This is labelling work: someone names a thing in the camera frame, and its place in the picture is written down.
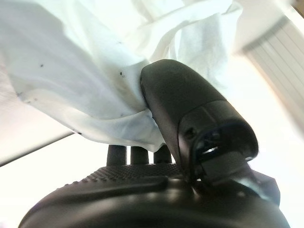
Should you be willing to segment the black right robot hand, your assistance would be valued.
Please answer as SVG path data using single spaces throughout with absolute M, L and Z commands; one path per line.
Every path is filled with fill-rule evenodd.
M 287 228 L 275 179 L 254 171 L 250 125 L 202 76 L 174 60 L 141 71 L 165 144 L 109 145 L 105 167 L 39 201 L 22 228 Z

